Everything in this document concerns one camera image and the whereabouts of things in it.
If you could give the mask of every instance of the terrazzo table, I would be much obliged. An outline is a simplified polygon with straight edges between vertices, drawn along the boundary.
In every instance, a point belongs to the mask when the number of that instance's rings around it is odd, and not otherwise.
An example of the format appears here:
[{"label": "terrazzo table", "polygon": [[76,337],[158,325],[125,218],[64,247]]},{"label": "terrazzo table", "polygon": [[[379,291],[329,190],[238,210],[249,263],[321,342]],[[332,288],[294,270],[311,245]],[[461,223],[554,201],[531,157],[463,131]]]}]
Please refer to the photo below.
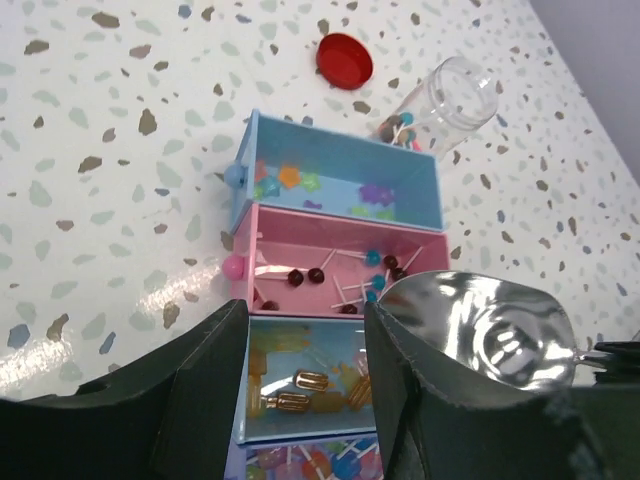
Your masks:
[{"label": "terrazzo table", "polygon": [[[366,134],[454,54],[501,81],[442,160],[453,267],[551,292],[583,348],[640,328],[638,186],[527,2],[0,2],[1,395],[72,393],[222,304],[215,173],[252,108]],[[369,48],[361,90],[316,74],[328,31]]]}]

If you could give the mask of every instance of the white speckled surface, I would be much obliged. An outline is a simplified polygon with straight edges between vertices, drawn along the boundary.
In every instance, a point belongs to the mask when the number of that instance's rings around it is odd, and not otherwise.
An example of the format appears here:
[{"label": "white speckled surface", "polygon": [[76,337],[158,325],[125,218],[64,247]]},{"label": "white speckled surface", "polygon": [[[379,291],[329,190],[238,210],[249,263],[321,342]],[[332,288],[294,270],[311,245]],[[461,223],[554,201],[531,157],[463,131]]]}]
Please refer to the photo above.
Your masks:
[{"label": "white speckled surface", "polygon": [[[222,303],[214,173],[252,108],[366,134],[456,53],[501,106],[443,160],[454,268],[556,295],[581,347],[640,328],[638,186],[527,2],[0,2],[0,394],[71,393]],[[315,74],[326,31],[370,49],[363,89]]]}]

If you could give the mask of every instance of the metal scoop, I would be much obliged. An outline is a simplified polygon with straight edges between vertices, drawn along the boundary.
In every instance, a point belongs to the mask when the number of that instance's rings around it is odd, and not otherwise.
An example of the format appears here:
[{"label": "metal scoop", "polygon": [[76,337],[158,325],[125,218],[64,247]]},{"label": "metal scoop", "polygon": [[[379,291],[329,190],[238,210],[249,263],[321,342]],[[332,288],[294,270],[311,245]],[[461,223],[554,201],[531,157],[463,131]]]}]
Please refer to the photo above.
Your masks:
[{"label": "metal scoop", "polygon": [[577,364],[607,368],[610,354],[577,350],[571,323],[546,292],[465,272],[425,272],[379,300],[407,330],[461,364],[521,390],[573,382]]}]

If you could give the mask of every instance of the transparent jar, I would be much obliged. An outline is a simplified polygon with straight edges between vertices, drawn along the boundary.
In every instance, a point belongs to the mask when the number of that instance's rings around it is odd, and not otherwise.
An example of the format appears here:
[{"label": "transparent jar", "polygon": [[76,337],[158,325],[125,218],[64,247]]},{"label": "transparent jar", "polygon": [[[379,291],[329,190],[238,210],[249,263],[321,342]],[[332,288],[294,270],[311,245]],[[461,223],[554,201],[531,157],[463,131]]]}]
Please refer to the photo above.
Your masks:
[{"label": "transparent jar", "polygon": [[498,109],[489,72],[451,57],[431,72],[382,123],[376,137],[441,158],[476,132]]}]

